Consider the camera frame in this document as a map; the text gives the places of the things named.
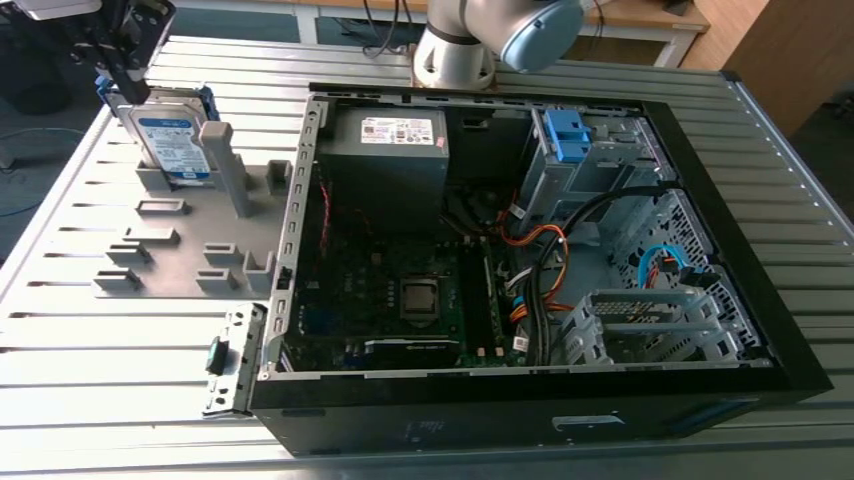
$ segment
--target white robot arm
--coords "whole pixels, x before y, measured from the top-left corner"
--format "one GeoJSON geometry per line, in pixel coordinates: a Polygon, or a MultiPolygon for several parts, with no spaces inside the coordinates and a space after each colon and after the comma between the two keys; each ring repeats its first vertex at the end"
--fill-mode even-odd
{"type": "Polygon", "coordinates": [[[414,72],[431,88],[480,90],[492,83],[492,52],[527,73],[575,42],[594,0],[432,0],[414,72]]]}

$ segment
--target hard drive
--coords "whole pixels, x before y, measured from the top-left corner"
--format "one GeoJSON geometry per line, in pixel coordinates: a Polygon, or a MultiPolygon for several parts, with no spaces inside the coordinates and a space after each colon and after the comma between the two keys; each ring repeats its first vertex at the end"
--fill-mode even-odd
{"type": "Polygon", "coordinates": [[[211,165],[199,143],[204,122],[219,120],[211,89],[152,87],[144,105],[129,104],[115,90],[101,97],[143,148],[143,166],[161,169],[175,185],[212,185],[211,165]]]}

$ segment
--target red wire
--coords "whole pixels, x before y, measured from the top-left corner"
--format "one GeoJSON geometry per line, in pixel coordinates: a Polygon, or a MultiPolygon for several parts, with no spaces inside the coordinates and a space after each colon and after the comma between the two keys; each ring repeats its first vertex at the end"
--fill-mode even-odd
{"type": "Polygon", "coordinates": [[[326,189],[326,185],[320,184],[320,191],[323,192],[323,232],[320,233],[320,252],[326,255],[326,246],[330,235],[330,217],[332,213],[332,201],[330,200],[330,192],[326,189]]]}

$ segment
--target motherboard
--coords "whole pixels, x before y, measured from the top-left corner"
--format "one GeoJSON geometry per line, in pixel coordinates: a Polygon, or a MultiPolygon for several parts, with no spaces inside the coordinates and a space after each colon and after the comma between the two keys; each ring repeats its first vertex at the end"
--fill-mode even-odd
{"type": "Polygon", "coordinates": [[[483,239],[332,239],[299,286],[285,336],[299,370],[504,366],[503,262],[483,239]]]}

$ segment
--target blue hard drive label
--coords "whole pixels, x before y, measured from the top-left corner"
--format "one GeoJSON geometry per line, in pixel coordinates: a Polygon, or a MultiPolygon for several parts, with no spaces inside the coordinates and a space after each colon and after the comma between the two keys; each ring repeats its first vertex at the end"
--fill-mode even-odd
{"type": "Polygon", "coordinates": [[[140,118],[137,123],[163,171],[187,180],[207,178],[211,168],[201,147],[192,142],[192,123],[165,118],[140,118]]]}

